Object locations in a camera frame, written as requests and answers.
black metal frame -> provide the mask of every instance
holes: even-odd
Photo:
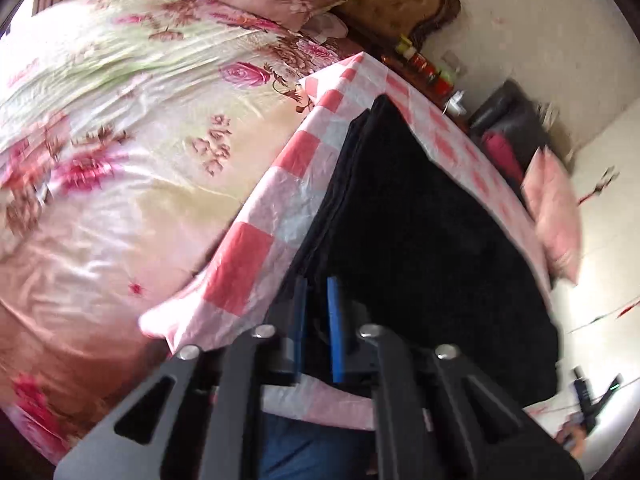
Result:
[[[298,380],[306,294],[301,278],[280,327],[257,326],[208,352],[183,347],[62,459],[55,480],[256,478],[260,386]],[[410,349],[375,324],[352,330],[366,309],[339,302],[339,386],[372,397],[380,479],[582,478],[455,346]]]

hand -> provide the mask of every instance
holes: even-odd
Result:
[[[556,442],[562,446],[568,436],[571,436],[574,439],[574,448],[569,450],[569,452],[571,453],[571,456],[577,460],[584,453],[587,433],[579,424],[575,424],[571,420],[568,420],[562,425],[560,431],[558,431],[558,434],[556,435]]]

bolt head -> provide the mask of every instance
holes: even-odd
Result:
[[[438,356],[438,359],[455,359],[458,357],[459,353],[460,350],[458,350],[458,347],[455,345],[440,345],[436,348],[436,355]]]
[[[362,338],[378,337],[382,332],[382,327],[373,323],[367,323],[361,326],[358,332]]]
[[[273,325],[258,325],[254,328],[253,337],[258,339],[268,339],[276,335],[276,327]]]
[[[186,345],[180,348],[178,352],[178,359],[190,361],[200,355],[200,349],[196,345]]]

pink checkered cloth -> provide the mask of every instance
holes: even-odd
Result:
[[[351,120],[382,93],[398,106],[429,158],[476,197],[519,248],[550,304],[545,256],[525,209],[435,105],[364,53],[304,78],[302,85],[314,110],[258,183],[209,265],[184,290],[140,318],[145,334],[166,338],[172,351],[185,344],[211,349],[231,343],[264,319],[318,212]],[[295,388],[265,387],[263,409],[331,426],[374,427],[370,399],[309,376]]]

black towel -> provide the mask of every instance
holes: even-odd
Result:
[[[558,331],[532,271],[433,164],[386,96],[350,125],[327,194],[272,309],[312,287],[305,372],[330,381],[326,277],[422,348],[454,343],[522,406],[557,388]]]

